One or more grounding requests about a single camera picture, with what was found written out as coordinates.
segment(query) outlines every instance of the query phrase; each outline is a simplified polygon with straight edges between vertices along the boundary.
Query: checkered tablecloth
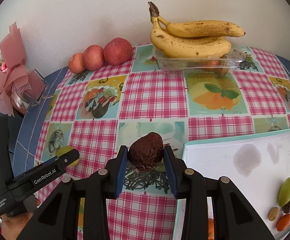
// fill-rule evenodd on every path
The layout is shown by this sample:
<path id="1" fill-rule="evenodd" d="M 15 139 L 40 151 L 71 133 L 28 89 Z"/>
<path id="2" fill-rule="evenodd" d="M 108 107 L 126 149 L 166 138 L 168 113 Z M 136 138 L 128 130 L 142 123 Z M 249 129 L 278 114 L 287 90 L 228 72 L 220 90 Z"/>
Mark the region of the checkered tablecloth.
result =
<path id="1" fill-rule="evenodd" d="M 272 53 L 245 49 L 251 55 L 251 67 L 239 67 L 228 73 L 241 92 L 240 107 L 245 110 L 240 112 L 234 111 L 232 106 L 223 112 L 192 114 L 190 108 L 195 100 L 190 95 L 186 74 L 159 70 L 144 45 L 136 46 L 127 62 L 119 66 L 105 65 L 82 80 L 74 82 L 75 76 L 68 71 L 57 87 L 55 100 L 47 114 L 49 117 L 43 123 L 36 163 L 45 158 L 46 145 L 53 137 L 52 127 L 63 129 L 66 138 L 63 144 L 80 152 L 79 163 L 67 169 L 67 173 L 76 179 L 86 178 L 104 168 L 107 161 L 115 157 L 124 135 L 120 129 L 126 124 L 181 124 L 184 127 L 181 142 L 255 133 L 262 129 L 258 126 L 261 118 L 272 123 L 285 122 L 285 126 L 279 124 L 281 129 L 290 127 L 290 80 L 282 63 Z M 143 55 L 146 55 L 145 60 L 141 59 Z M 123 80 L 121 84 L 117 81 L 119 78 Z M 108 103 L 109 110 L 101 118 L 90 117 L 89 112 L 85 112 L 88 106 L 84 100 L 91 97 L 93 91 L 105 89 L 111 89 L 111 94 L 110 97 L 103 96 L 103 100 L 113 96 L 113 101 Z M 70 129 L 65 131 L 64 124 Z M 60 181 L 61 177 L 41 189 L 38 192 L 40 200 L 44 201 Z M 172 238 L 176 200 L 170 194 L 124 189 L 117 200 L 110 200 L 107 205 L 112 240 Z"/>

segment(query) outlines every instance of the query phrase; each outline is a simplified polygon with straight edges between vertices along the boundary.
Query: tablecloth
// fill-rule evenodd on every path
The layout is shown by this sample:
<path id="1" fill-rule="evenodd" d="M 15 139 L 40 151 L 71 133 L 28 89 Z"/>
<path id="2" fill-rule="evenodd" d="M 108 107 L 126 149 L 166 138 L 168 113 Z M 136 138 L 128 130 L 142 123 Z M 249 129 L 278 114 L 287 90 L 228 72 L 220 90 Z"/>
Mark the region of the tablecloth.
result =
<path id="1" fill-rule="evenodd" d="M 152 45 L 133 48 L 118 66 L 94 72 L 68 71 L 58 85 L 39 137 L 35 163 L 55 156 L 63 145 L 80 152 L 67 168 L 86 178 L 141 136 L 158 132 L 164 145 L 181 157 L 189 140 L 237 136 L 290 128 L 290 80 L 276 55 L 241 46 L 247 58 L 220 77 L 213 72 L 159 70 Z M 43 201 L 59 177 L 38 192 Z M 107 203 L 111 239 L 171 239 L 176 200 L 163 163 L 152 173 L 128 165 L 123 192 Z M 78 238 L 82 239 L 84 201 Z"/>

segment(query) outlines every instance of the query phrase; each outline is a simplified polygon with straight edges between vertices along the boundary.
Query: yellow banana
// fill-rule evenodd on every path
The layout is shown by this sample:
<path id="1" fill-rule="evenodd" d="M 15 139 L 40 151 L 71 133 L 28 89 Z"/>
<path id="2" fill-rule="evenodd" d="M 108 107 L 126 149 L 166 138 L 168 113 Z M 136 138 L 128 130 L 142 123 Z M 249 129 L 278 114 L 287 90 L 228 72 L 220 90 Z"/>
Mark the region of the yellow banana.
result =
<path id="1" fill-rule="evenodd" d="M 159 11 L 157 7 L 151 2 L 148 2 L 148 4 L 153 24 L 150 39 L 167 56 L 176 58 L 219 58 L 230 51 L 231 43 L 226 41 L 224 37 L 186 39 L 175 37 L 163 31 L 158 23 Z"/>
<path id="2" fill-rule="evenodd" d="M 246 33 L 238 25 L 217 20 L 171 23 L 158 16 L 158 21 L 166 26 L 166 31 L 176 37 L 195 38 L 208 36 L 241 37 Z"/>

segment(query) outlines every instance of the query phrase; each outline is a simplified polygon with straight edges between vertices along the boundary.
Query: green leaf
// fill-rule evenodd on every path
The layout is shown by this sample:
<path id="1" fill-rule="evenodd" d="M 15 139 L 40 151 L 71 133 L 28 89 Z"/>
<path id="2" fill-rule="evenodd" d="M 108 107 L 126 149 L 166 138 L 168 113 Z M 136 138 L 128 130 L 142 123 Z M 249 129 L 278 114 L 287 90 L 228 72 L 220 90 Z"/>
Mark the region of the green leaf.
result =
<path id="1" fill-rule="evenodd" d="M 233 90 L 223 89 L 221 96 L 228 97 L 229 99 L 235 99 L 237 96 L 239 96 L 239 94 Z"/>
<path id="2" fill-rule="evenodd" d="M 214 84 L 205 84 L 205 88 L 212 93 L 220 93 L 222 90 Z"/>

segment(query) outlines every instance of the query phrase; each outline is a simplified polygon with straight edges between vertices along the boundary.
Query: clear plastic container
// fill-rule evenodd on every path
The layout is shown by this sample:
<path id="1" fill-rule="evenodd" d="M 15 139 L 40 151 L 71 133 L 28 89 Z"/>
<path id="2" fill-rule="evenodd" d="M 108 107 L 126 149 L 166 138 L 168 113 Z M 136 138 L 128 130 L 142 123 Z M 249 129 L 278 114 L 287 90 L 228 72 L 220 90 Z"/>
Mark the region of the clear plastic container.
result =
<path id="1" fill-rule="evenodd" d="M 157 60 L 158 67 L 165 71 L 201 71 L 205 68 L 237 68 L 246 59 L 246 54 L 237 46 L 221 58 L 171 58 L 155 46 L 152 54 Z"/>

